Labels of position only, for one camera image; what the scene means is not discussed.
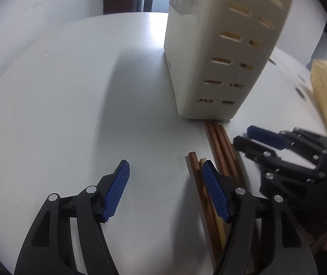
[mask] bolt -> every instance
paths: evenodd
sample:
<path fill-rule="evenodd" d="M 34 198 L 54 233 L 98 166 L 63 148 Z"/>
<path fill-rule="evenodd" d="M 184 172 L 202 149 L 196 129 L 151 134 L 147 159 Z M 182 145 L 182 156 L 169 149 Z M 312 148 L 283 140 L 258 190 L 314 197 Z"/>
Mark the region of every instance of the bolt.
<path fill-rule="evenodd" d="M 48 197 L 47 199 L 48 199 L 49 201 L 53 202 L 53 201 L 55 201 L 55 200 L 58 199 L 58 195 L 55 194 L 55 193 L 53 193 L 53 194 L 49 195 L 49 197 Z"/>
<path fill-rule="evenodd" d="M 272 180 L 274 178 L 274 175 L 272 173 L 266 173 L 266 178 L 268 180 Z"/>
<path fill-rule="evenodd" d="M 89 186 L 86 188 L 87 193 L 95 193 L 97 190 L 96 186 Z"/>
<path fill-rule="evenodd" d="M 274 200 L 275 200 L 277 203 L 282 203 L 282 202 L 283 202 L 283 197 L 280 196 L 280 195 L 275 195 L 275 196 L 274 196 Z"/>
<path fill-rule="evenodd" d="M 238 187 L 238 188 L 236 188 L 236 189 L 235 189 L 235 192 L 236 192 L 237 194 L 240 194 L 240 195 L 243 195 L 243 194 L 246 193 L 245 189 L 242 188 L 242 187 Z"/>

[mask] round table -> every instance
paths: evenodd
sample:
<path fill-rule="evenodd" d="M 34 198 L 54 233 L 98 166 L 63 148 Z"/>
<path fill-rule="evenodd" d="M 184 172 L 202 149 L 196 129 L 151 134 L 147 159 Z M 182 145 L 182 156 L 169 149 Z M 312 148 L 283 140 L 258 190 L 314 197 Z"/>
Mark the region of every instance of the round table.
<path fill-rule="evenodd" d="M 120 274 L 211 274 L 185 156 L 213 156 L 204 121 L 177 113 L 163 50 L 166 21 L 163 13 L 125 13 L 48 30 L 0 79 L 0 260 L 11 272 L 50 193 L 78 194 L 125 159 L 130 179 L 115 216 L 102 225 Z M 308 71 L 277 48 L 271 58 L 225 124 L 229 137 L 251 124 L 325 134 Z M 242 158 L 248 187 L 259 195 L 258 168 Z M 85 272 L 75 220 L 71 227 Z"/>

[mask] oval hole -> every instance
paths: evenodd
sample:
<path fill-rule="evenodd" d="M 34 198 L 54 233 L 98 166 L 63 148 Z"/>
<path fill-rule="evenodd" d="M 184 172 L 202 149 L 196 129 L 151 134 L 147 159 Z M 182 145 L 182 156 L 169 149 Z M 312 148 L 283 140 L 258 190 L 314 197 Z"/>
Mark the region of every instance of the oval hole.
<path fill-rule="evenodd" d="M 198 103 L 214 103 L 213 99 L 198 99 Z"/>
<path fill-rule="evenodd" d="M 245 15 L 247 17 L 251 17 L 252 16 L 252 13 L 250 12 L 249 9 L 245 8 L 245 7 L 242 7 L 238 4 L 235 4 L 235 3 L 230 3 L 228 5 L 228 7 L 232 10 L 232 11 L 235 11 L 237 13 L 240 13 L 242 15 Z"/>
<path fill-rule="evenodd" d="M 207 84 L 207 85 L 221 85 L 221 84 L 223 84 L 223 82 L 221 82 L 219 80 L 205 80 L 204 83 Z"/>
<path fill-rule="evenodd" d="M 253 41 L 253 40 L 249 40 L 249 45 L 250 45 L 251 47 L 255 47 L 255 48 L 257 48 L 257 49 L 261 49 L 261 50 L 264 49 L 263 44 L 260 44 L 259 42 L 255 42 L 255 41 Z"/>
<path fill-rule="evenodd" d="M 232 63 L 231 60 L 229 59 L 223 59 L 223 58 L 212 58 L 213 63 L 218 63 L 218 64 L 224 64 L 224 65 L 230 65 Z"/>
<path fill-rule="evenodd" d="M 247 70 L 254 70 L 254 67 L 253 66 L 250 66 L 250 65 L 247 65 L 247 64 L 245 64 L 245 63 L 241 63 L 240 64 L 240 67 L 241 68 L 245 68 L 245 69 L 247 69 Z"/>
<path fill-rule="evenodd" d="M 234 101 L 229 101 L 229 100 L 222 100 L 221 104 L 222 105 L 233 105 L 235 102 Z"/>
<path fill-rule="evenodd" d="M 279 9 L 283 8 L 283 4 L 280 0 L 269 0 L 271 1 L 274 5 L 276 5 Z"/>
<path fill-rule="evenodd" d="M 274 29 L 274 25 L 270 20 L 265 19 L 264 17 L 258 18 L 258 22 L 266 26 L 268 29 Z"/>
<path fill-rule="evenodd" d="M 236 41 L 236 42 L 241 41 L 241 36 L 240 35 L 230 33 L 230 32 L 227 32 L 227 31 L 222 31 L 220 33 L 220 36 L 223 37 L 223 38 L 229 39 L 229 40 Z"/>
<path fill-rule="evenodd" d="M 233 88 L 243 88 L 244 85 L 240 85 L 239 83 L 230 83 L 230 87 L 233 87 Z"/>

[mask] tabletop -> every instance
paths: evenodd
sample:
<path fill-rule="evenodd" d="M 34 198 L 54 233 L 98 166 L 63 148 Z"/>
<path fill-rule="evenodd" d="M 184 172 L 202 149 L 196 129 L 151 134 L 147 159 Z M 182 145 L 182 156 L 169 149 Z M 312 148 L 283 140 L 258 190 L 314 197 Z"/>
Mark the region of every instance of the tabletop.
<path fill-rule="evenodd" d="M 185 156 L 213 156 L 204 121 L 177 113 L 163 50 L 166 22 L 165 13 L 125 13 L 50 29 L 0 79 L 0 260 L 11 272 L 49 194 L 78 194 L 125 159 L 130 179 L 115 216 L 102 225 L 120 274 L 211 274 Z M 251 124 L 325 134 L 309 72 L 277 48 L 271 59 L 225 123 L 230 139 Z M 258 168 L 242 158 L 248 187 L 260 195 Z M 71 227 L 85 273 L 75 220 Z"/>

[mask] ridged blue pad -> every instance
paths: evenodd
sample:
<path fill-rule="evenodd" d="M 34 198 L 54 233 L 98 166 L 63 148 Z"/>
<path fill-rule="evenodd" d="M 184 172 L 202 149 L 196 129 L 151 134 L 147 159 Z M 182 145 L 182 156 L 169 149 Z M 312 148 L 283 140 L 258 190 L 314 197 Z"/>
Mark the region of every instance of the ridged blue pad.
<path fill-rule="evenodd" d="M 104 210 L 101 214 L 105 221 L 115 214 L 116 208 L 118 207 L 118 203 L 123 195 L 124 188 L 129 179 L 129 171 L 129 163 L 126 161 L 120 168 L 105 196 Z"/>
<path fill-rule="evenodd" d="M 208 161 L 203 164 L 202 174 L 217 215 L 223 218 L 225 222 L 228 222 L 231 217 L 228 211 L 228 197 L 218 183 Z"/>
<path fill-rule="evenodd" d="M 288 149 L 288 145 L 285 143 L 282 136 L 269 130 L 252 125 L 247 128 L 247 136 L 252 140 L 260 141 L 278 150 Z"/>

